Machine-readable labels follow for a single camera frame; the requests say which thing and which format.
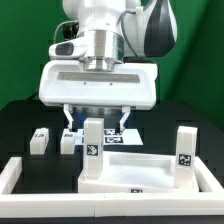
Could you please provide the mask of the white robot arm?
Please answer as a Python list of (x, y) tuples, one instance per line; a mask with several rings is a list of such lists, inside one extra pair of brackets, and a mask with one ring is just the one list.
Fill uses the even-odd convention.
[(72, 111), (119, 108), (124, 123), (132, 109), (156, 103), (158, 66), (149, 57), (166, 55), (177, 41), (177, 23), (169, 0), (63, 0), (63, 10), (78, 31), (49, 48), (39, 98), (61, 106), (74, 128)]

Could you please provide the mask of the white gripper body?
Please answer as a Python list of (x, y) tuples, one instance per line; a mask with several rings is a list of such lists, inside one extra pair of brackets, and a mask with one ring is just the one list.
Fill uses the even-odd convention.
[(48, 106), (131, 107), (150, 110), (156, 103), (155, 64), (117, 64), (113, 72), (84, 71), (75, 60), (53, 60), (43, 69), (39, 98)]

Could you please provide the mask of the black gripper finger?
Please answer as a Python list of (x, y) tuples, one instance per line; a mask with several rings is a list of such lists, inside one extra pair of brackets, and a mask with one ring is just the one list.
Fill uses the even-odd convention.
[(73, 106), (70, 104), (64, 104), (63, 105), (63, 112), (68, 120), (68, 129), (71, 132), (76, 132), (77, 131), (77, 125), (76, 122), (74, 121), (72, 117), (72, 112), (73, 112)]
[(122, 134), (125, 130), (125, 122), (130, 115), (131, 108), (129, 106), (124, 106), (122, 108), (122, 117), (120, 121), (116, 124), (115, 132)]

